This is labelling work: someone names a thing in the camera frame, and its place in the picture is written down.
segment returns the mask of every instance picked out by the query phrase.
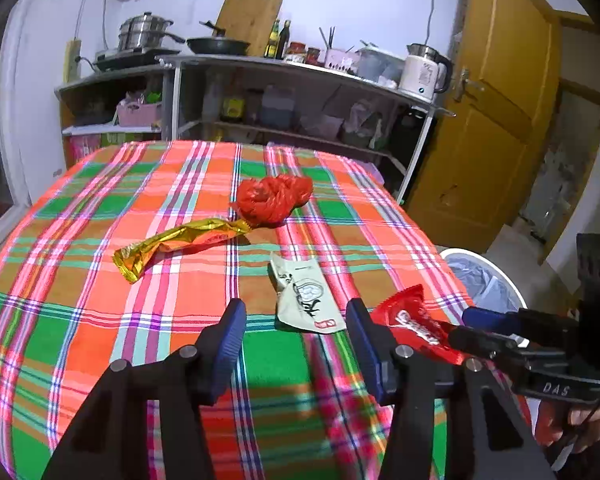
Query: blue gripper pad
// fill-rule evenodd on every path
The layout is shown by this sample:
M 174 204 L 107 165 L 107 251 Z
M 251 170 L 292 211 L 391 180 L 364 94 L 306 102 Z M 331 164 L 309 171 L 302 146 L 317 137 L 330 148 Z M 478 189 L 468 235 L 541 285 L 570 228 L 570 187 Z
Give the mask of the blue gripper pad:
M 476 306 L 471 306 L 462 313 L 462 322 L 471 328 L 506 336 L 519 334 L 522 331 L 515 313 L 509 316 Z
M 398 371 L 392 351 L 397 342 L 391 330 L 371 320 L 360 298 L 347 303 L 345 322 L 366 390 L 381 406 L 395 404 Z
M 190 375 L 189 387 L 199 404 L 213 405 L 231 381 L 247 325 L 247 311 L 233 298 L 215 325 L 202 329 L 195 343 L 200 357 Z

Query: frying pan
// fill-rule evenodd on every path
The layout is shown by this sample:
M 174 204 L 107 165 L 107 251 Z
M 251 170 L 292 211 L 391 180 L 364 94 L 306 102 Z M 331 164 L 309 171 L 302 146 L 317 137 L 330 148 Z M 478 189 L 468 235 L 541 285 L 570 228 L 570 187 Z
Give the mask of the frying pan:
M 212 28 L 216 31 L 216 36 L 207 38 L 189 38 L 187 46 L 194 54 L 226 54 L 229 56 L 246 56 L 250 45 L 247 41 L 231 40 L 225 38 L 226 30 L 216 27 L 211 22 L 200 22 L 200 25 Z

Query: checkered tablecloth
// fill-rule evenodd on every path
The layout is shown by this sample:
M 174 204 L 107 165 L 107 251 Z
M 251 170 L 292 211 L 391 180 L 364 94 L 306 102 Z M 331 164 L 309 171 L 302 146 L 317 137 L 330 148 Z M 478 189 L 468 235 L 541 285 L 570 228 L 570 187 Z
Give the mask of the checkered tablecloth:
M 201 253 L 160 254 L 130 285 L 114 250 L 192 219 L 236 218 L 244 178 L 304 174 L 314 195 L 278 228 Z M 0 461 L 36 480 L 108 363 L 165 358 L 219 319 L 248 311 L 232 382 L 203 423 L 219 479 L 375 479 L 392 418 L 366 393 L 346 332 L 274 327 L 271 251 L 315 257 L 338 306 L 367 306 L 415 283 L 437 319 L 456 321 L 464 288 L 420 229 L 355 161 L 286 147 L 212 142 L 109 146 L 72 167 L 0 252 Z M 148 410 L 150 462 L 162 478 L 159 406 Z M 433 475 L 444 467 L 436 411 Z

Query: electric kettle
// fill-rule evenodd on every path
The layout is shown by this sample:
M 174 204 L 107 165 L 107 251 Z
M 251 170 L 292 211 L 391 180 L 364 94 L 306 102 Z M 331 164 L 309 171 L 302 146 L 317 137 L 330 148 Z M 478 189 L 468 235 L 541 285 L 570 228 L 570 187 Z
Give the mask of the electric kettle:
M 430 46 L 412 43 L 407 46 L 409 55 L 404 60 L 404 70 L 398 88 L 410 95 L 431 102 L 433 94 L 446 92 L 451 83 L 453 63 Z M 439 65 L 445 66 L 445 80 L 440 88 L 436 87 Z

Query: trash can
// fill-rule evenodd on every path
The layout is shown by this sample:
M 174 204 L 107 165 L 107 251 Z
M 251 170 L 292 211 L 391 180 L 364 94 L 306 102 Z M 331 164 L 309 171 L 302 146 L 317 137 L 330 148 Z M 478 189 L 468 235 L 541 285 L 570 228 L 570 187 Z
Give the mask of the trash can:
M 496 265 L 480 254 L 466 249 L 446 249 L 440 257 L 462 282 L 475 306 L 506 314 L 526 308 L 519 290 Z M 526 347 L 528 340 L 513 336 L 518 346 Z

